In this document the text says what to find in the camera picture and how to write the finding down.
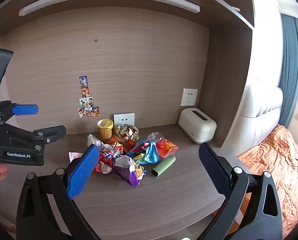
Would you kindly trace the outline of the person left hand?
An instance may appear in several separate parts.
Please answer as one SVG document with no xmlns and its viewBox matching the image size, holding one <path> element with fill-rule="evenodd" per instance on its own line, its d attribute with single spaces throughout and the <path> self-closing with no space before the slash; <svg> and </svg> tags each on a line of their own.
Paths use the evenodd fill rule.
<svg viewBox="0 0 298 240">
<path fill-rule="evenodd" d="M 0 180 L 4 180 L 7 176 L 7 165 L 0 163 Z"/>
</svg>

